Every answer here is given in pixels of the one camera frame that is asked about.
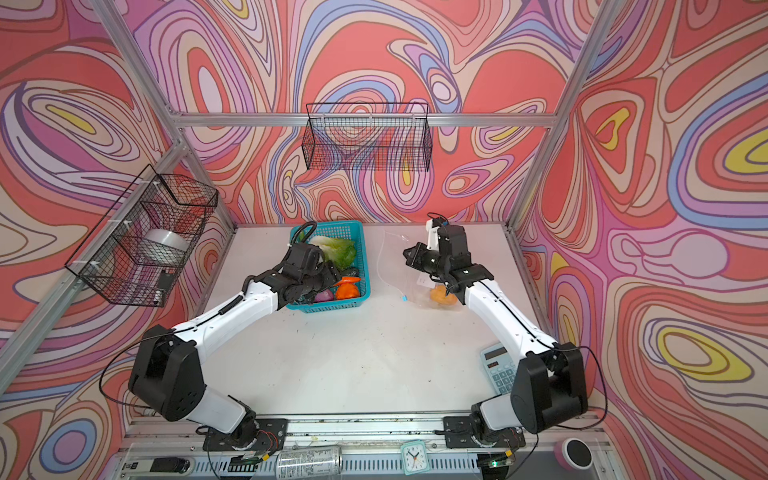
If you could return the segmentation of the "brown potato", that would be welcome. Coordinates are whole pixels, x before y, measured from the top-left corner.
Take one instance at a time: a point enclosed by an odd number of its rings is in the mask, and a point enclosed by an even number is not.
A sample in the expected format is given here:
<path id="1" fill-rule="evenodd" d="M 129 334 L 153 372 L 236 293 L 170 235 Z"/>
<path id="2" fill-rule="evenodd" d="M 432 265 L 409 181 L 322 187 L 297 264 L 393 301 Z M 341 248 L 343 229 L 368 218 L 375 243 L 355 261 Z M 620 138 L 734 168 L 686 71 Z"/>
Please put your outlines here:
<path id="1" fill-rule="evenodd" d="M 433 305 L 440 307 L 454 307 L 459 304 L 458 298 L 450 293 L 443 284 L 436 284 L 429 291 L 429 299 Z"/>

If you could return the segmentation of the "green lettuce leaf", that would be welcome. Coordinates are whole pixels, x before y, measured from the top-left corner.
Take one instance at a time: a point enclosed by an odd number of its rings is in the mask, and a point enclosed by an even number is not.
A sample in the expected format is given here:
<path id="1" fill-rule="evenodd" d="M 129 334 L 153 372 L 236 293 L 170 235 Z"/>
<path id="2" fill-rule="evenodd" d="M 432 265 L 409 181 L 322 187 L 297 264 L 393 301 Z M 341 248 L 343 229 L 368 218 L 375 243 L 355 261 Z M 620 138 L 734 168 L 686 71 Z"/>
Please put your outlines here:
<path id="1" fill-rule="evenodd" d="M 355 262 L 357 248 L 353 240 L 315 235 L 309 243 L 319 247 L 324 258 L 332 261 L 339 270 L 346 270 Z"/>

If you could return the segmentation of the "teal plastic basket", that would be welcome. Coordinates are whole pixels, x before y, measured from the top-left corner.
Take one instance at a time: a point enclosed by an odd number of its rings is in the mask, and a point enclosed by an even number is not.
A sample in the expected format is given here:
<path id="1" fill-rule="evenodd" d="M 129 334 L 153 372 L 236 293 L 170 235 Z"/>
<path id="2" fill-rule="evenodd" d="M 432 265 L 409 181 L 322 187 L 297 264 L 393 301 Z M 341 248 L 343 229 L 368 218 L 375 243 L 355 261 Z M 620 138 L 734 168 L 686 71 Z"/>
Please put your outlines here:
<path id="1" fill-rule="evenodd" d="M 303 313 L 322 313 L 357 308 L 371 293 L 366 241 L 358 220 L 307 222 L 294 227 L 290 243 L 310 243 L 322 250 L 323 260 L 331 262 L 341 280 L 325 291 L 305 295 L 288 305 Z"/>

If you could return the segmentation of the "orange carrot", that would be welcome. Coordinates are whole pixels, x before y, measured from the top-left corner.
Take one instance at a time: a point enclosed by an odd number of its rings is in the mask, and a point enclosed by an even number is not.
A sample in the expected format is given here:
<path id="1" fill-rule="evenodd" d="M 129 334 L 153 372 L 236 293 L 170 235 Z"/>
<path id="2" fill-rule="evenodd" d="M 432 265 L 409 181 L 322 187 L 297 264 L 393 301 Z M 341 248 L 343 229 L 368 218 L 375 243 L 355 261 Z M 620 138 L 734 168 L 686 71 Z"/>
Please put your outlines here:
<path id="1" fill-rule="evenodd" d="M 336 286 L 345 285 L 345 284 L 356 284 L 361 281 L 360 277 L 353 277 L 353 276 L 343 276 L 337 283 Z"/>

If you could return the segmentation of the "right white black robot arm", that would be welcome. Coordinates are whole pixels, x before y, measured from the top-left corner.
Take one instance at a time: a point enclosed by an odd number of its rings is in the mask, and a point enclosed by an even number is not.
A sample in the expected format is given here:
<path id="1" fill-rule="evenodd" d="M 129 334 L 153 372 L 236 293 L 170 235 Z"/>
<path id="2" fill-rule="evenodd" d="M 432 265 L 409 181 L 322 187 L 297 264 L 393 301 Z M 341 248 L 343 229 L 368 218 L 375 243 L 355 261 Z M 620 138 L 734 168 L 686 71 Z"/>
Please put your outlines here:
<path id="1" fill-rule="evenodd" d="M 481 446 L 494 446 L 503 432 L 539 434 L 588 410 L 584 359 L 571 343 L 560 343 L 531 322 L 504 294 L 493 274 L 472 260 L 465 229 L 442 215 L 426 222 L 428 240 L 403 251 L 407 266 L 482 319 L 517 362 L 511 391 L 474 404 L 466 427 L 444 428 Z"/>

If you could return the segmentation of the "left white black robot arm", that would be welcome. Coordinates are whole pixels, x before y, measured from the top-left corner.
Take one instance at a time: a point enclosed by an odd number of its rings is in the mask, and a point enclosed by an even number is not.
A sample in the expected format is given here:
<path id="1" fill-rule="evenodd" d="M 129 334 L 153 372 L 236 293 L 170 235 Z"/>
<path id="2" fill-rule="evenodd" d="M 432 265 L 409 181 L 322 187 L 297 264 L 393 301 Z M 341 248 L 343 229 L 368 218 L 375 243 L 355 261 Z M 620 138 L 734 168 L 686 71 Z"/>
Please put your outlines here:
<path id="1" fill-rule="evenodd" d="M 169 422 L 192 421 L 223 435 L 235 450 L 251 448 L 260 431 L 255 412 L 208 386 L 204 363 L 256 321 L 341 280 L 320 247 L 290 246 L 274 268 L 247 276 L 231 299 L 170 329 L 148 330 L 138 345 L 129 391 Z"/>

